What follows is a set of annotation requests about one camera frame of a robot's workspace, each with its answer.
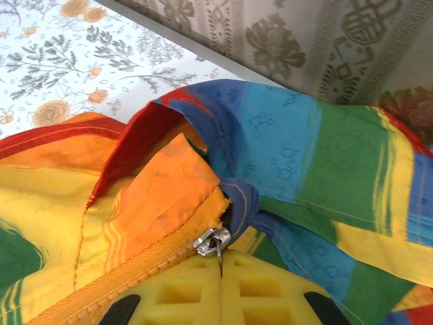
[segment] white surface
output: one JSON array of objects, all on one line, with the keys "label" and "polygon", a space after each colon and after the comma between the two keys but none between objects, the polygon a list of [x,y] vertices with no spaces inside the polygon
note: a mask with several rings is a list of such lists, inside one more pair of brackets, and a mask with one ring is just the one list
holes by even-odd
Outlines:
[{"label": "white surface", "polygon": [[[0,16],[0,138],[88,111],[125,123],[150,100],[211,79],[273,84],[117,2],[69,16],[65,2],[17,1]],[[100,19],[89,21],[92,10]]]}]

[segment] rainbow striped fabric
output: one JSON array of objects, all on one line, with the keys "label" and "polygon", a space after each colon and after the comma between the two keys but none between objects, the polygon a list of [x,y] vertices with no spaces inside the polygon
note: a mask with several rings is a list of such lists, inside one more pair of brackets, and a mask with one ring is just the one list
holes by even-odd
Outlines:
[{"label": "rainbow striped fabric", "polygon": [[[218,179],[238,179],[258,193],[259,206],[244,215],[254,228],[244,234],[250,236],[244,251],[322,285],[352,324],[385,319],[386,325],[406,324],[396,320],[409,311],[386,317],[418,288],[414,284],[433,287],[432,153],[380,108],[336,106],[288,89],[232,80],[172,91],[150,102],[128,125],[85,114],[0,142],[2,324],[22,324],[62,300],[65,291],[56,290],[60,281],[50,283],[60,277],[63,263],[72,270],[62,277],[73,293],[159,239],[142,237],[125,250],[123,235],[110,222],[119,207],[134,205],[139,192],[119,195],[125,193],[123,186],[183,130],[184,120],[206,144],[207,152],[197,151],[213,170],[203,171],[208,182],[197,184],[194,193],[210,193]],[[177,145],[182,149],[159,164],[205,161],[192,152],[176,156],[192,148]],[[140,184],[151,187],[150,181]],[[171,207],[164,196],[158,200]],[[250,204],[248,196],[242,200]],[[192,200],[192,207],[197,204]],[[83,207],[97,217],[83,223]],[[153,211],[157,216],[158,207]],[[125,220],[134,218],[133,212],[126,215]],[[170,223],[173,229],[186,219],[176,220]],[[119,222],[129,236],[132,230]],[[83,227],[80,237],[68,233],[72,224]],[[163,237],[173,230],[167,227],[152,229]],[[60,247],[82,255],[65,258]],[[95,251],[100,256],[93,256]],[[81,264],[92,258],[103,262],[96,268]],[[46,302],[29,304],[36,295]],[[407,324],[433,320],[432,300],[425,301],[422,312],[411,309]]]}]

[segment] blue patch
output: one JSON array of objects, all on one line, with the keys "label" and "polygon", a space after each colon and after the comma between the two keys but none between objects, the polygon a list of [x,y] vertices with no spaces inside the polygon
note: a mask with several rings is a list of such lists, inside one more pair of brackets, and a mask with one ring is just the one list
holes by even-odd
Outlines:
[{"label": "blue patch", "polygon": [[433,247],[433,159],[414,154],[407,239]]},{"label": "blue patch", "polygon": [[390,313],[381,325],[412,325],[412,322],[401,311],[396,311]]},{"label": "blue patch", "polygon": [[356,261],[310,230],[271,213],[260,212],[251,225],[277,247],[289,271],[322,286],[333,299],[347,295]]},{"label": "blue patch", "polygon": [[258,193],[249,183],[234,178],[221,180],[220,188],[231,201],[229,231],[235,242],[250,226],[258,211]]},{"label": "blue patch", "polygon": [[243,103],[244,145],[236,177],[254,184],[261,196],[296,203],[313,158],[321,109],[310,96],[251,84]]}]

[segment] zipper pull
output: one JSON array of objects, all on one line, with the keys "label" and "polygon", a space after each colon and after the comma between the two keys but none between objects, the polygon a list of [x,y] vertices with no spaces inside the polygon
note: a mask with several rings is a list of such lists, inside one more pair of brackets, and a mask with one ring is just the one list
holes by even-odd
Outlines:
[{"label": "zipper pull", "polygon": [[209,256],[216,253],[221,276],[223,276],[223,254],[224,248],[229,246],[231,234],[227,228],[207,229],[194,243],[193,246],[201,256]]}]

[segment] foam padding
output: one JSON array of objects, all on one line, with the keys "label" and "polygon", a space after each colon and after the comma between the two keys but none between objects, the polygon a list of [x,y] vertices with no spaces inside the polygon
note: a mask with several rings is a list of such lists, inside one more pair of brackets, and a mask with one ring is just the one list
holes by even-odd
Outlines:
[{"label": "foam padding", "polygon": [[[124,292],[118,300],[129,295],[141,300],[129,321],[119,325],[322,325],[324,318],[305,297],[313,292],[332,303],[320,286],[226,250],[222,278],[216,257],[197,255]],[[341,313],[327,316],[334,317],[332,324],[348,324]]]}]

